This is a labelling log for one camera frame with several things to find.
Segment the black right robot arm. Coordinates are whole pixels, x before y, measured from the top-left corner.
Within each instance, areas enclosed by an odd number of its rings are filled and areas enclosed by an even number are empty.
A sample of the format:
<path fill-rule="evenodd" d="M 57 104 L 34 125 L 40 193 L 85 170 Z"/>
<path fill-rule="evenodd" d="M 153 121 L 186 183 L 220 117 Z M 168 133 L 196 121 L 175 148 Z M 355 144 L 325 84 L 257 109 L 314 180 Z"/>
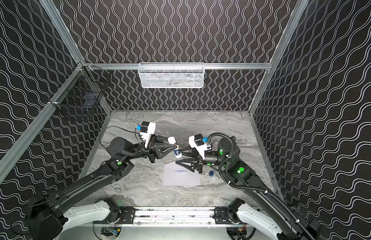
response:
<path fill-rule="evenodd" d="M 246 224 L 272 240 L 317 240 L 321 225 L 293 211 L 256 172 L 240 158 L 235 137 L 213 133 L 207 138 L 190 138 L 189 158 L 175 163 L 191 172 L 202 173 L 204 166 L 217 167 L 219 176 L 230 187 L 250 196 L 265 211 L 258 212 L 241 199 L 227 208 L 226 219 L 233 224 Z"/>

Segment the blue white glue stick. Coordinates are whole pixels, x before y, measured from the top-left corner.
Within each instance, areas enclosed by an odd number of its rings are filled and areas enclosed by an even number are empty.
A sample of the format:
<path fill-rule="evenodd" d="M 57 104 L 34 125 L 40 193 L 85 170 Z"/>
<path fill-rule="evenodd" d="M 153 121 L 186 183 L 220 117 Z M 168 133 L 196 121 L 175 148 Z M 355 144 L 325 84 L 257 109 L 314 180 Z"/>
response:
<path fill-rule="evenodd" d="M 175 140 L 174 137 L 169 137 L 168 139 L 168 143 L 171 144 L 171 145 L 174 145 L 174 155 L 177 159 L 180 159 L 182 157 L 182 153 L 180 151 L 180 148 Z"/>

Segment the white envelope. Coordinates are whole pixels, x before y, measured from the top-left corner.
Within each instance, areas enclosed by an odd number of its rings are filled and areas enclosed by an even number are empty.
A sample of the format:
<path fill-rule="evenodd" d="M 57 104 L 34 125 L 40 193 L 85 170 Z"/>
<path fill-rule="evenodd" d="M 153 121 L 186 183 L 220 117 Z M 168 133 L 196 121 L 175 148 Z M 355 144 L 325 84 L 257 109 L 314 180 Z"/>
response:
<path fill-rule="evenodd" d="M 198 186 L 200 185 L 200 174 L 191 172 L 177 165 L 175 162 L 163 167 L 163 186 Z"/>

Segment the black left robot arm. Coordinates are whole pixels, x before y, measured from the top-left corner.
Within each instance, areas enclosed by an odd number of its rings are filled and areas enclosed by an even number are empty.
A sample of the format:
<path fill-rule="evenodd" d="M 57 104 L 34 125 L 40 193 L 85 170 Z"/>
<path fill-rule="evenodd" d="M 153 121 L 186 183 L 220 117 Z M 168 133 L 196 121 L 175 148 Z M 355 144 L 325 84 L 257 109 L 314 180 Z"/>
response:
<path fill-rule="evenodd" d="M 131 160 L 148 158 L 154 163 L 176 148 L 166 138 L 156 135 L 151 136 L 147 147 L 121 137 L 114 138 L 106 148 L 110 159 L 97 170 L 65 188 L 49 193 L 39 192 L 30 197 L 23 212 L 31 237 L 35 240 L 54 239 L 68 223 L 64 213 L 97 190 L 124 178 L 134 167 Z"/>

